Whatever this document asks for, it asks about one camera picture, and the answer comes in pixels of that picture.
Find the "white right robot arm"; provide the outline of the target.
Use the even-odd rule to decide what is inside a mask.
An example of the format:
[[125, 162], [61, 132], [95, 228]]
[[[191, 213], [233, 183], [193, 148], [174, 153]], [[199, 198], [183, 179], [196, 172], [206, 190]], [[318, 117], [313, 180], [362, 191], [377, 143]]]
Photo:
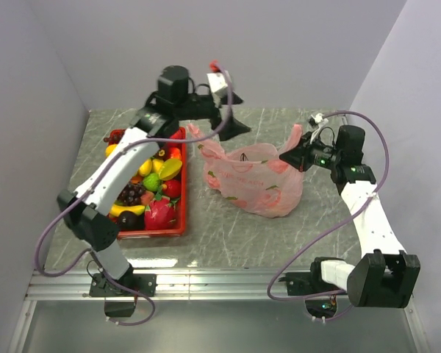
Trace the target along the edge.
[[299, 171], [316, 165], [331, 173], [331, 180], [345, 202], [359, 239], [361, 259], [356, 265], [318, 257], [310, 266], [309, 285], [316, 293], [343, 290], [355, 307], [405, 308], [410, 300], [420, 261], [407, 254], [397, 239], [377, 194], [372, 169], [363, 164], [365, 131], [341, 126], [332, 145], [319, 132], [307, 132], [280, 160]]

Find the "pink plastic bag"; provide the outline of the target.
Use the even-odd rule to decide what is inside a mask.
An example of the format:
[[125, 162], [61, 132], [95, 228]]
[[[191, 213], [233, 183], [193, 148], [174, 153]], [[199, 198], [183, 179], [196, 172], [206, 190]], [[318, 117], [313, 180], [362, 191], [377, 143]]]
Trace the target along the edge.
[[227, 152], [216, 141], [198, 143], [208, 186], [236, 207], [266, 218], [284, 217], [295, 209], [303, 193], [304, 173], [279, 159], [297, 146], [302, 125], [292, 126], [289, 138], [277, 149], [271, 143], [255, 143]]

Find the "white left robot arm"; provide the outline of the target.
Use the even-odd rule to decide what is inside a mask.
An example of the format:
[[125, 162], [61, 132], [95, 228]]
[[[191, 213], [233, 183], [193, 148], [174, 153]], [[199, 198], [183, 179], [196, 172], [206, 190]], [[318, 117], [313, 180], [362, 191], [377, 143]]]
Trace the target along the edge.
[[89, 245], [107, 287], [115, 295], [140, 295], [133, 267], [117, 241], [118, 227], [107, 217], [136, 169], [173, 141], [180, 121], [207, 119], [212, 129], [208, 136], [218, 136], [221, 141], [251, 130], [233, 116], [233, 105], [242, 100], [234, 94], [228, 71], [213, 62], [207, 76], [208, 92], [200, 95], [185, 67], [164, 68], [157, 89], [136, 112], [115, 151], [76, 190], [63, 190], [57, 197], [65, 225]]

